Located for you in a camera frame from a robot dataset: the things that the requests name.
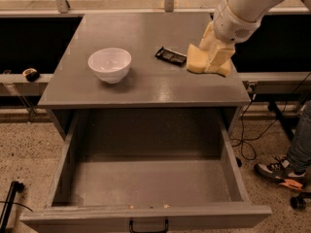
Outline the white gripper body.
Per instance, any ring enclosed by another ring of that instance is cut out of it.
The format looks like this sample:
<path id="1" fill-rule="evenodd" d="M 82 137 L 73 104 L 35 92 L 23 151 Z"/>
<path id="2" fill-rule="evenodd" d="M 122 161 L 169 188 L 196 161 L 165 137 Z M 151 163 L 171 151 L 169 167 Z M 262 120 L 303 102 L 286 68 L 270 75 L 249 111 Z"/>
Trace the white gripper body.
<path id="1" fill-rule="evenodd" d="M 246 42 L 260 27 L 261 20 L 249 22 L 239 18 L 229 7 L 229 0 L 222 0 L 213 17 L 215 37 L 226 43 Z"/>

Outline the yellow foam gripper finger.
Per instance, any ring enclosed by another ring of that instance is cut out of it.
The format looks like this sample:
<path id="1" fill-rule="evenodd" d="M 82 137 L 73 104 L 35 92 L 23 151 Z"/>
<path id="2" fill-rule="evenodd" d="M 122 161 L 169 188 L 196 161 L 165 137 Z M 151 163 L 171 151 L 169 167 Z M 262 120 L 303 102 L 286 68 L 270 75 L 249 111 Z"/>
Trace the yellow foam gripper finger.
<path id="1" fill-rule="evenodd" d="M 215 47 L 216 37 L 214 23 L 209 22 L 199 44 L 201 50 L 212 50 Z"/>
<path id="2" fill-rule="evenodd" d="M 230 59 L 235 54 L 234 44 L 216 40 L 208 50 L 208 61 L 205 73 L 229 74 Z"/>

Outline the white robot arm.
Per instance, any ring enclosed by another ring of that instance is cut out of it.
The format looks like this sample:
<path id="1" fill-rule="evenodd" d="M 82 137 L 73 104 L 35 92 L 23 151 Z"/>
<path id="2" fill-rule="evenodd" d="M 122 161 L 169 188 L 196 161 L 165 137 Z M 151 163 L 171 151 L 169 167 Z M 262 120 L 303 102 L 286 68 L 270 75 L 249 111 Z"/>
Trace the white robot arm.
<path id="1" fill-rule="evenodd" d="M 260 27 L 264 15 L 284 0 L 222 0 L 207 25 L 199 48 L 208 52 L 202 72 L 217 72 Z M 311 0 L 300 0 L 311 10 Z"/>

